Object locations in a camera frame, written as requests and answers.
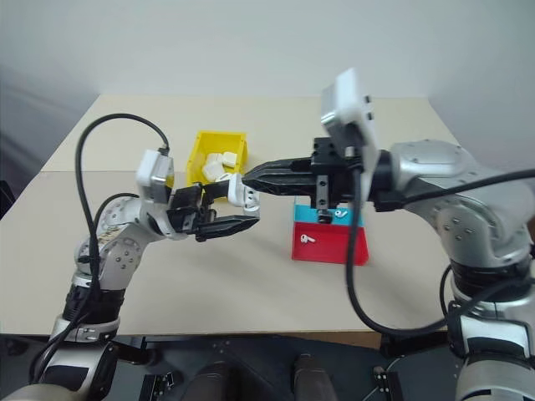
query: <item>red box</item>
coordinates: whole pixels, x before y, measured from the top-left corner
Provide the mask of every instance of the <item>red box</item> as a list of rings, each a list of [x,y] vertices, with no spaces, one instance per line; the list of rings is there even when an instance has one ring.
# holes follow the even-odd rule
[[[301,235],[316,242],[301,242]],[[349,227],[334,224],[293,223],[292,259],[298,261],[325,261],[345,263],[349,239]],[[368,244],[363,227],[359,227],[354,264],[362,266],[368,261]]]

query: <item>gray floor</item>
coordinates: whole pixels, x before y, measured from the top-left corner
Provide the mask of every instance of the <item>gray floor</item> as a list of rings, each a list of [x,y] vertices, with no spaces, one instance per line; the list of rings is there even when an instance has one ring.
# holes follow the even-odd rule
[[[162,401],[180,399],[196,372],[210,362],[226,360],[242,375],[242,399],[260,401],[292,400],[291,372],[300,353],[313,354],[327,369],[340,401],[362,399],[374,386],[371,369],[386,367],[389,360],[375,350],[340,344],[283,337],[254,338],[158,338],[150,347],[158,348],[163,359],[154,366],[119,363],[107,400],[137,400],[143,377],[148,373],[180,370],[185,382],[169,392]],[[130,338],[120,338],[128,343]],[[27,352],[9,356],[0,341],[0,397],[26,383],[28,364],[38,350],[33,343]],[[459,361],[446,348],[411,355],[392,368],[400,375],[405,400],[434,399],[452,401]],[[370,400],[383,400],[375,393]]]

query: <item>yellow bin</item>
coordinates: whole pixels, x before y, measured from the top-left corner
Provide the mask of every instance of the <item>yellow bin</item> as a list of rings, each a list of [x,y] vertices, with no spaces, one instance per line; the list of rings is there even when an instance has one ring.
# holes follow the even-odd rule
[[[186,166],[187,185],[194,182],[209,184],[202,174],[202,166],[210,153],[236,153],[236,166],[225,167],[227,173],[242,173],[247,162],[247,142],[244,132],[199,131]]]

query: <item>beige tabletop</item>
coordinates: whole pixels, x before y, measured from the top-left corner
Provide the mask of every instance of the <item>beige tabletop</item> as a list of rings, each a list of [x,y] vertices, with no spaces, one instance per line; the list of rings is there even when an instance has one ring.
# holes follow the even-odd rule
[[[455,139],[426,99],[375,99],[380,145]],[[61,313],[74,248],[87,235],[74,183],[74,147],[93,119],[115,112],[158,124],[184,170],[196,132],[247,132],[249,167],[310,154],[319,98],[186,98],[102,95],[0,221],[0,331],[47,334]],[[160,140],[141,124],[99,127],[84,150],[93,212],[108,195],[135,191],[135,169]],[[354,315],[340,265],[292,261],[293,199],[262,194],[252,229],[206,243],[193,238],[151,244],[126,291],[122,334],[313,332],[368,330]],[[239,213],[218,205],[222,213]],[[365,310],[392,327],[440,315],[438,283],[447,264],[434,231],[405,211],[364,208],[370,258],[355,282]]]

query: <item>white wall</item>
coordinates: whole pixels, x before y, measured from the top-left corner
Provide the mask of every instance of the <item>white wall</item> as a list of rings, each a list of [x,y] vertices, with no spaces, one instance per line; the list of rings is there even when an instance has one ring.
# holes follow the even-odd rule
[[[98,93],[317,95],[348,66],[372,95],[430,96],[491,164],[535,164],[532,0],[0,0],[0,18],[2,147],[28,175]]]

